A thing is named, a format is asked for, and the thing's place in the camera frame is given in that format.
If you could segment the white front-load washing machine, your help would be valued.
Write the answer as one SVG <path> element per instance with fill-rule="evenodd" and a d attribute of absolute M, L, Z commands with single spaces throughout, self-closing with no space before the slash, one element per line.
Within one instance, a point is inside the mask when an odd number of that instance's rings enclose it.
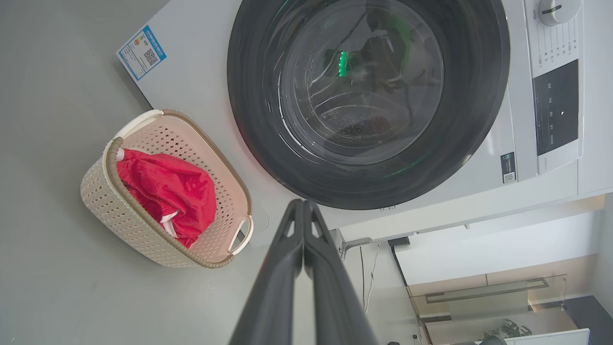
<path fill-rule="evenodd" d="M 540 21 L 540 0 L 502 1 L 510 33 L 508 83 L 497 118 L 477 151 L 447 181 L 400 205 L 348 210 L 317 203 L 331 229 L 343 231 L 349 240 L 391 239 L 613 192 L 613 109 L 605 94 L 613 87 L 606 82 L 608 73 L 590 66 L 598 53 L 611 51 L 598 40 L 613 23 L 596 15 L 613 14 L 613 0 L 582 0 L 576 17 L 557 26 Z M 145 24 L 167 57 L 133 81 L 153 110 L 187 115 L 222 152 L 251 196 L 252 244 L 263 245 L 276 231 L 285 205 L 304 198 L 260 165 L 234 118 L 227 61 L 241 2 L 170 0 Z M 533 79 L 576 59 L 579 137 L 538 156 Z M 500 157 L 512 151 L 517 180 L 503 184 Z"/>

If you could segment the red garment white cuffs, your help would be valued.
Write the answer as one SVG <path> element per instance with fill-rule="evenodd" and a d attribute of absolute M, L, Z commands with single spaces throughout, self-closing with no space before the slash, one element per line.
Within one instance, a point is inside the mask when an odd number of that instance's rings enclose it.
<path fill-rule="evenodd" d="M 205 230 L 215 219 L 215 184 L 201 168 L 168 154 L 120 149 L 121 181 L 160 224 Z"/>

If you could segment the white washing machine dial knob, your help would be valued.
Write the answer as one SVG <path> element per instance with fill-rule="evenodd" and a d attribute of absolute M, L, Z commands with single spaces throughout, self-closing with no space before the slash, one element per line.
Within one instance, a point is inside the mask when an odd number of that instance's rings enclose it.
<path fill-rule="evenodd" d="M 546 26 L 557 26 L 572 20 L 582 6 L 582 0 L 540 0 L 537 14 Z"/>

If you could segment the white cabinet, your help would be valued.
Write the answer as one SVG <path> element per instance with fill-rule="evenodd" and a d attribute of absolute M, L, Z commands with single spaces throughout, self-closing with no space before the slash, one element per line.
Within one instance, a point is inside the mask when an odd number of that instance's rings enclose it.
<path fill-rule="evenodd" d="M 414 238 L 396 257 L 408 285 L 549 264 L 597 253 L 601 219 L 597 210 L 472 238 Z"/>

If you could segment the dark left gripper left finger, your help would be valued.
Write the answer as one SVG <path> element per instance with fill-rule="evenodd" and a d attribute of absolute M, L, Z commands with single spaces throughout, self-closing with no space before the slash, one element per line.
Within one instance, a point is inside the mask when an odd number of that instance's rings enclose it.
<path fill-rule="evenodd" d="M 228 345 L 291 345 L 294 282 L 302 269 L 304 201 L 283 214 Z"/>

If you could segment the black glass washer door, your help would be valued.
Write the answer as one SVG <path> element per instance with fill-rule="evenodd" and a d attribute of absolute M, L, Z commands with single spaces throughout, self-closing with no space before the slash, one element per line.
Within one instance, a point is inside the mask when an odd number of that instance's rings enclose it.
<path fill-rule="evenodd" d="M 381 209 L 474 155 L 510 50 L 502 0 L 242 0 L 228 94 L 278 183 L 320 205 Z"/>

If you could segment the cream perforated laundry basket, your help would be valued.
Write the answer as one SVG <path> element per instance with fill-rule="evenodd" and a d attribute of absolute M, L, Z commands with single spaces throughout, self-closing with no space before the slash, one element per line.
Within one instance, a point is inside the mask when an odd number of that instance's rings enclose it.
<path fill-rule="evenodd" d="M 116 168 L 121 149 L 169 154 L 204 169 L 212 178 L 215 220 L 191 247 L 168 234 L 125 188 Z M 171 109 L 147 111 L 118 131 L 83 177 L 80 195 L 116 236 L 168 268 L 223 268 L 254 234 L 251 196 L 238 173 L 196 122 Z"/>

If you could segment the glass partition panel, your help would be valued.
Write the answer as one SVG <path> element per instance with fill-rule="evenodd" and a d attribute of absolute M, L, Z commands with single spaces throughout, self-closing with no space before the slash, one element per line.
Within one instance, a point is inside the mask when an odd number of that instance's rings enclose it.
<path fill-rule="evenodd" d="M 410 295 L 421 324 L 508 319 L 530 312 L 564 310 L 567 275 L 537 277 L 446 292 Z"/>

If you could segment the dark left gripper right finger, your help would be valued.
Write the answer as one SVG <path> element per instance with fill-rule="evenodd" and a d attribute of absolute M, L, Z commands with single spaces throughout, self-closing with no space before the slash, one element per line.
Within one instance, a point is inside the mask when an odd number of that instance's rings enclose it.
<path fill-rule="evenodd" d="M 313 281 L 316 345 L 376 345 L 318 206 L 304 201 L 304 264 Z"/>

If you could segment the blue white energy label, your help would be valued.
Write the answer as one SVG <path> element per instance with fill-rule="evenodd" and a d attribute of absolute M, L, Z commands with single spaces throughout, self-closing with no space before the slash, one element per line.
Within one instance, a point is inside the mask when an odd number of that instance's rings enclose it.
<path fill-rule="evenodd" d="M 117 56 L 135 81 L 140 81 L 167 57 L 149 25 L 145 25 L 125 43 Z"/>

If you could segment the small black QR sticker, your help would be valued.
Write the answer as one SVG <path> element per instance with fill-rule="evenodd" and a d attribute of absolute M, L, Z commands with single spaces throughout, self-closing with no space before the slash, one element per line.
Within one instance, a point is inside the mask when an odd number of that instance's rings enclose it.
<path fill-rule="evenodd" d="M 512 183 L 516 181 L 517 175 L 515 169 L 515 152 L 512 151 L 510 153 L 501 155 L 500 164 L 503 184 Z"/>

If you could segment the dark washing machine display panel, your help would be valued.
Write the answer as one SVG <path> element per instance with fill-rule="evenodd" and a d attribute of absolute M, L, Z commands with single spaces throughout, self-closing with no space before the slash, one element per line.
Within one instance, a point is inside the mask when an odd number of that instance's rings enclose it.
<path fill-rule="evenodd" d="M 537 155 L 579 137 L 579 62 L 571 61 L 533 79 Z"/>

